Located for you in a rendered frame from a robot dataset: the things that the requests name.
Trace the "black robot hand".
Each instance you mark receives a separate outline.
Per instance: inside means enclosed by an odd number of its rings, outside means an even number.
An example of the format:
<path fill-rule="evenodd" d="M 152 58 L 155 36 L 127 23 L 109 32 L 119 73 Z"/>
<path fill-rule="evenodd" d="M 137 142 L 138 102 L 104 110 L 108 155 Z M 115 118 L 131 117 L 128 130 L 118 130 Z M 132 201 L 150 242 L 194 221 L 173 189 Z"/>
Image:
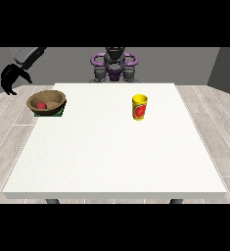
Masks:
<path fill-rule="evenodd" d="M 8 65 L 1 73 L 1 87 L 8 94 L 16 95 L 16 92 L 12 89 L 12 85 L 21 76 L 27 82 L 31 83 L 29 73 L 19 68 L 15 64 Z"/>

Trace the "brown wooden bowl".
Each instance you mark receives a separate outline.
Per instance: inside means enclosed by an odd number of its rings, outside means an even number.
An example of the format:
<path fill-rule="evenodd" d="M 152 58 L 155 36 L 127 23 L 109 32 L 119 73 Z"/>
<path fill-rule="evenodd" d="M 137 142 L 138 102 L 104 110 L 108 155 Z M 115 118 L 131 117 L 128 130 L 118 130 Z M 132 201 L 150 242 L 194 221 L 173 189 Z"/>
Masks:
<path fill-rule="evenodd" d="M 44 102 L 47 108 L 37 109 L 36 105 L 39 102 Z M 43 115 L 57 113 L 66 103 L 66 95 L 63 92 L 59 90 L 44 90 L 31 95 L 26 101 L 26 106 L 33 113 Z"/>

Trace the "yellow cup with melon print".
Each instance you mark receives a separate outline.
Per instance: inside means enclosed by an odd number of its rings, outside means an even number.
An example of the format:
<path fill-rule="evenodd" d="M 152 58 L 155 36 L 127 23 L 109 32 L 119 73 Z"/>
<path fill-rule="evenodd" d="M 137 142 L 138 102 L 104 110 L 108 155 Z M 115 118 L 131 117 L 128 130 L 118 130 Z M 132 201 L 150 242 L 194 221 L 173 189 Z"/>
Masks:
<path fill-rule="evenodd" d="M 148 97 L 144 94 L 135 94 L 132 97 L 132 117 L 136 121 L 144 119 L 146 108 L 148 104 Z"/>

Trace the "green square pad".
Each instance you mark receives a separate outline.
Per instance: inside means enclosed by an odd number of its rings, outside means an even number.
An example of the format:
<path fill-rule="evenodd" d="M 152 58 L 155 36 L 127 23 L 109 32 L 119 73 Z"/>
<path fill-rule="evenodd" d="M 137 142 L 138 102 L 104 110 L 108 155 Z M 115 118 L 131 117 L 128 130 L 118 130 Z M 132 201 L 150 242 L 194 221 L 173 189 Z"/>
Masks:
<path fill-rule="evenodd" d="M 43 115 L 39 115 L 39 114 L 34 113 L 34 117 L 61 117 L 63 115 L 65 106 L 66 105 L 63 105 L 63 107 L 57 113 L 54 113 L 54 114 L 43 114 Z"/>

